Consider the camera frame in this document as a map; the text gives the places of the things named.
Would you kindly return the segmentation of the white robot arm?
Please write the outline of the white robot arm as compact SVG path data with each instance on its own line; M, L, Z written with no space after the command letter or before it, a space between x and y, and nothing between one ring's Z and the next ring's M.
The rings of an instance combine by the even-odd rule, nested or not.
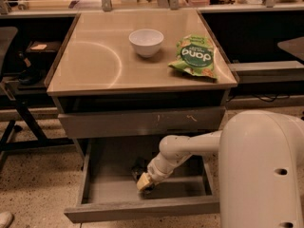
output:
M169 135L137 188L158 184L191 156L218 152L221 228L304 228L297 181L304 121L263 110L243 111L222 130L195 137Z

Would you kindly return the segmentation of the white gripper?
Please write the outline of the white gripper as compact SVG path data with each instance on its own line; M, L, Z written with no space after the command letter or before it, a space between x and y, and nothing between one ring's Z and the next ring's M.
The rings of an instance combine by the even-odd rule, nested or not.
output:
M167 179L173 173L172 165L166 159L154 158L137 181L137 189L142 192Z

